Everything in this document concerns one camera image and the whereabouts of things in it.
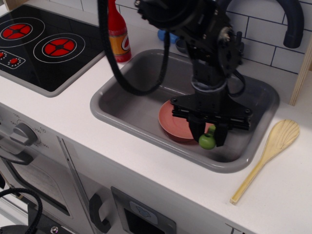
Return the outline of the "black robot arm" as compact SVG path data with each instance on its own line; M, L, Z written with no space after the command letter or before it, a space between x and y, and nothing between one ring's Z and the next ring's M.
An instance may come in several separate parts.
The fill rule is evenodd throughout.
M188 121L195 141L205 136L205 125L215 125L217 147L228 131L248 130L252 111L235 102L242 90L232 93L228 80L238 75L243 43L234 34L230 19L213 0L139 0L139 14L158 29L185 43L193 66L192 95L171 98L173 116Z

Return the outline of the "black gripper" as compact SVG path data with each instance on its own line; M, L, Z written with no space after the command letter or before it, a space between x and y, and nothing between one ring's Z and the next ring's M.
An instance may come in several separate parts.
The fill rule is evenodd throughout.
M228 129L249 130L251 126L252 110L228 95L222 96L221 99L198 94L183 95L171 98L170 103L173 105L173 116L188 121L196 142L205 134L206 123L216 125L216 147L224 145Z

